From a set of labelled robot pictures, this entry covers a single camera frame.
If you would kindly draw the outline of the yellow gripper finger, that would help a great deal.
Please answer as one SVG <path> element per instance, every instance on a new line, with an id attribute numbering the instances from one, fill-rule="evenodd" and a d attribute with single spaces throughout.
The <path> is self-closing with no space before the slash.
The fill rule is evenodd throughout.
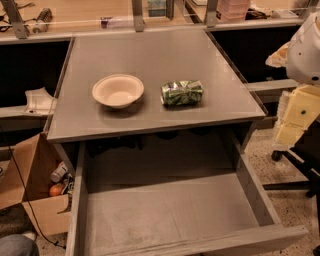
<path id="1" fill-rule="evenodd" d="M 283 91 L 274 125 L 273 149 L 288 150 L 320 116 L 320 87 L 302 85 Z"/>

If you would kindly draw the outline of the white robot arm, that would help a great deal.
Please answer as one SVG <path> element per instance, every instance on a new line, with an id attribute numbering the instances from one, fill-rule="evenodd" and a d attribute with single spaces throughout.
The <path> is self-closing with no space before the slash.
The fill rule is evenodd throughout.
<path id="1" fill-rule="evenodd" d="M 320 116 L 320 12 L 311 13 L 265 64 L 284 67 L 287 77 L 298 83 L 292 92 L 282 92 L 277 109 L 273 149 L 286 151 Z"/>

